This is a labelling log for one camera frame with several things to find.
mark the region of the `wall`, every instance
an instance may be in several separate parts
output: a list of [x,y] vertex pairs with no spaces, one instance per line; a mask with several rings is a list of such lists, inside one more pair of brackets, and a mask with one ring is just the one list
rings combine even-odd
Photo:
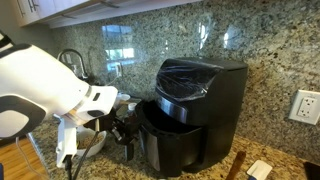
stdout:
[[320,163],[320,125],[287,119],[298,89],[320,91],[318,0],[206,0],[53,33],[60,50],[82,52],[91,76],[102,84],[115,76],[112,59],[121,54],[114,49],[134,49],[133,58],[118,60],[124,74],[114,85],[146,99],[155,97],[155,75],[169,57],[246,62],[249,74],[236,133]]
[[10,0],[0,1],[0,30],[16,43],[34,44],[51,55],[57,54],[51,30],[47,25],[18,26]]

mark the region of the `cabinet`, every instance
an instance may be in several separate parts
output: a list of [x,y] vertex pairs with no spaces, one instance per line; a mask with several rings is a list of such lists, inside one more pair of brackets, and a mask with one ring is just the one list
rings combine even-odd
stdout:
[[34,23],[56,12],[53,0],[13,0],[12,5],[20,26]]
[[53,0],[57,12],[61,12],[83,3],[89,2],[90,0]]
[[36,6],[36,10],[40,19],[46,18],[57,12],[56,6],[53,0],[33,0],[33,1]]
[[51,28],[166,8],[201,0],[12,0],[20,26]]
[[20,26],[30,24],[40,19],[32,0],[13,0],[12,3]]

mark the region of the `granite countertop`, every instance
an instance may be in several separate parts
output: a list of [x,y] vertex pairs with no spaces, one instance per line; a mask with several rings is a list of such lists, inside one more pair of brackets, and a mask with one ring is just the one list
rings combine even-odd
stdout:
[[[45,121],[29,134],[29,138],[46,167],[50,179],[67,179],[67,173],[64,169],[56,167],[57,127],[57,121]],[[175,179],[225,179],[238,151],[246,151],[247,155],[236,179],[248,179],[246,171],[256,160],[263,160],[273,167],[267,179],[307,179],[303,159],[237,135],[234,138],[229,155],[222,162],[196,174],[183,173]],[[126,162],[123,152],[124,147],[117,145],[113,137],[108,135],[105,147],[98,154],[84,161],[78,179],[164,178],[148,164],[146,157],[142,154],[139,142],[135,142],[133,160]],[[73,159],[73,170],[75,170],[78,160],[78,157]]]

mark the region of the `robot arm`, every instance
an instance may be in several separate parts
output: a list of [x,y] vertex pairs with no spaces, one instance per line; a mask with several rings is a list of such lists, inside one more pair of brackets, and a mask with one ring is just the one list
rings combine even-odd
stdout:
[[63,167],[65,155],[76,153],[75,128],[108,114],[117,93],[88,85],[45,51],[14,45],[0,31],[0,139],[27,134],[55,114],[61,119],[57,166]]

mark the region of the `black air fryer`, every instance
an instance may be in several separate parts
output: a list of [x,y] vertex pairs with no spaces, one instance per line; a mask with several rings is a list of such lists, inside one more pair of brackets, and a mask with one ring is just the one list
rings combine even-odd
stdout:
[[142,149],[163,175],[196,173],[228,155],[247,79],[247,64],[203,58],[167,59],[157,74],[157,100],[136,107]]

